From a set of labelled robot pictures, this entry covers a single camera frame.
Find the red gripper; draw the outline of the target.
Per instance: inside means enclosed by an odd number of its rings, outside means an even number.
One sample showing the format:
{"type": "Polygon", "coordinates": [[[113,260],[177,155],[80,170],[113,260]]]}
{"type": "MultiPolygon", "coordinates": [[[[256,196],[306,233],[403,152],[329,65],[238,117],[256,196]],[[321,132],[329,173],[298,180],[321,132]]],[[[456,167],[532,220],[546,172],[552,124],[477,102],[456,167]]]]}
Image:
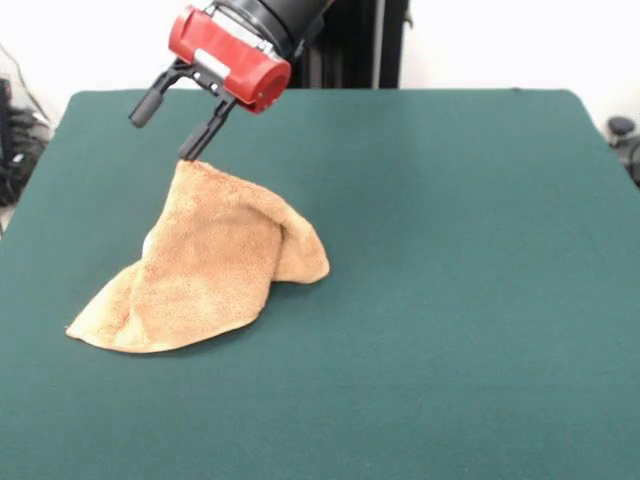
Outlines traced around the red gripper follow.
{"type": "MultiPolygon", "coordinates": [[[[161,106],[165,92],[188,74],[188,65],[211,75],[218,93],[234,97],[247,111],[270,108],[286,89],[291,65],[260,35],[251,32],[221,5],[200,10],[186,7],[175,20],[168,46],[177,58],[161,72],[129,115],[143,128],[161,106]]],[[[211,118],[198,125],[179,149],[179,158],[194,161],[225,124],[234,100],[221,100],[211,118]]]]}

